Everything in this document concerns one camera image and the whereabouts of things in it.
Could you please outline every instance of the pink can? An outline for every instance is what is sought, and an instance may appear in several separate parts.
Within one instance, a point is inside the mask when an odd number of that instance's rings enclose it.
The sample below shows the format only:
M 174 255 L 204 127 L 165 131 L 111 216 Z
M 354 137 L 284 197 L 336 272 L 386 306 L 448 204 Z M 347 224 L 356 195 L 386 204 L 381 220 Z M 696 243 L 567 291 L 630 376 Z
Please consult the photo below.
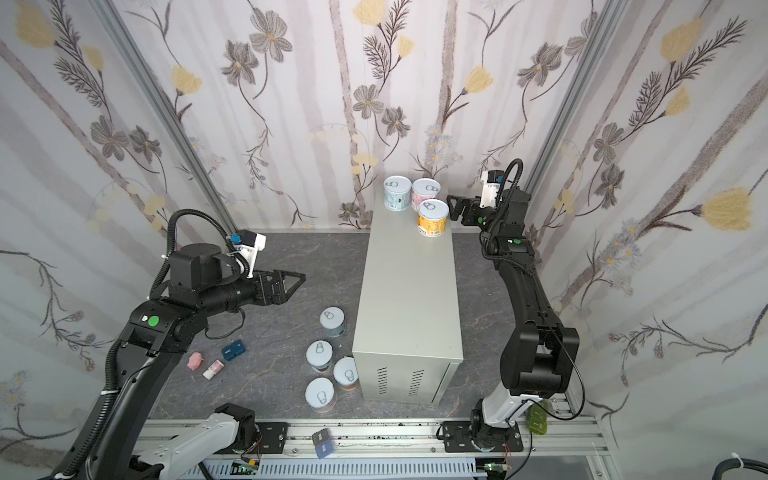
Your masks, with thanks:
M 440 183 L 432 178 L 419 178 L 411 187 L 411 208 L 419 211 L 419 205 L 424 200 L 437 198 L 440 193 Z

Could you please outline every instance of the robotic arm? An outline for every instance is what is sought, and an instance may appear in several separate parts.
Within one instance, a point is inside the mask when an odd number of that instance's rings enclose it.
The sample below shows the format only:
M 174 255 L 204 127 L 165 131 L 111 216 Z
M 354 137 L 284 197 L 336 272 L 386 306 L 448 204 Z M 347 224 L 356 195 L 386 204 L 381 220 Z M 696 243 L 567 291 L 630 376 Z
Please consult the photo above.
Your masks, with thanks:
M 228 254 L 209 243 L 176 250 L 176 222 L 183 215 L 211 222 L 224 238 Z M 260 435 L 252 411 L 226 404 L 163 451 L 145 452 L 140 458 L 131 455 L 168 376 L 195 335 L 207 330 L 208 317 L 236 312 L 247 304 L 280 305 L 306 279 L 303 273 L 254 270 L 265 237 L 248 230 L 227 235 L 215 219 L 198 210 L 174 213 L 167 232 L 165 261 L 150 296 L 131 313 L 109 349 L 104 390 L 52 478 L 177 478 L 211 453 L 245 451 Z M 231 270 L 229 276 L 223 276 L 224 267 Z M 164 281 L 169 271 L 170 278 Z M 288 289 L 287 277 L 297 279 Z M 166 288 L 168 295 L 162 296 Z
M 515 179 L 505 190 L 513 167 Z M 470 439 L 482 451 L 506 443 L 516 419 L 534 402 L 565 392 L 579 345 L 576 329 L 563 326 L 541 287 L 535 251 L 524 234 L 531 195 L 518 188 L 521 174 L 518 158 L 505 171 L 482 172 L 480 197 L 448 196 L 451 220 L 461 217 L 462 225 L 480 228 L 482 255 L 504 280 L 515 313 L 515 331 L 500 362 L 502 380 L 472 411 Z

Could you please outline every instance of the can lid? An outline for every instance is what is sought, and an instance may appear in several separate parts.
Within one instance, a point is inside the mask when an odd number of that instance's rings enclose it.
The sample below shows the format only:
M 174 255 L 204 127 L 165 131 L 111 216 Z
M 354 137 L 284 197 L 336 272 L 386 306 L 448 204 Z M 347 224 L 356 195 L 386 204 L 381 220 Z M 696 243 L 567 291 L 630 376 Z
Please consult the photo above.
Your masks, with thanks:
M 320 314 L 320 325 L 324 329 L 335 329 L 344 323 L 344 312 L 338 306 L 329 306 Z
M 413 182 L 413 191 L 419 195 L 437 195 L 440 191 L 440 183 L 432 178 L 419 178 Z
M 333 378 L 340 385 L 352 385 L 357 382 L 357 366 L 355 365 L 355 359 L 351 356 L 345 356 L 333 367 Z
M 384 180 L 384 189 L 394 194 L 404 194 L 411 190 L 411 181 L 401 175 L 393 175 Z
M 306 402 L 314 409 L 321 409 L 333 400 L 333 384 L 328 379 L 314 379 L 304 391 Z
M 419 205 L 419 215 L 430 220 L 442 220 L 448 216 L 448 204 L 442 200 L 424 200 Z
M 306 361 L 311 366 L 324 366 L 331 361 L 332 356 L 333 347 L 325 340 L 312 342 L 312 345 L 306 349 Z

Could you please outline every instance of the pink toy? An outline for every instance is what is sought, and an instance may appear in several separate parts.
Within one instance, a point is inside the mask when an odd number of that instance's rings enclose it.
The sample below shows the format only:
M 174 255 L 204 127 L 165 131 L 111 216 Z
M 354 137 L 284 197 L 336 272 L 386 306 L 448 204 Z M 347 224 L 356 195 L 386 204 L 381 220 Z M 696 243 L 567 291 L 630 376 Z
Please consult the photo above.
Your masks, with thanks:
M 189 362 L 187 362 L 187 366 L 190 368 L 190 370 L 197 370 L 202 362 L 203 356 L 195 352 L 190 356 Z

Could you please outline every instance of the floral wallpaper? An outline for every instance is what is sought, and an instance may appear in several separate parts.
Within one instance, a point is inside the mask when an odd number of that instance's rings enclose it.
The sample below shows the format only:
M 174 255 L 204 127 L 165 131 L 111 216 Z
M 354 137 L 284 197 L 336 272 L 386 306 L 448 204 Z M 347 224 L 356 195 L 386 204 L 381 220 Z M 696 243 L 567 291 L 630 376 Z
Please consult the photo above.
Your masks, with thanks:
M 104 384 L 168 215 L 209 209 L 87 2 L 0 14 L 0 472 L 38 478 Z M 199 226 L 180 223 L 180 243 L 216 241 Z
M 622 478 L 766 456 L 767 22 L 764 2 L 629 2 L 531 202 Z
M 386 176 L 533 161 L 603 2 L 115 4 L 238 224 L 365 230 Z

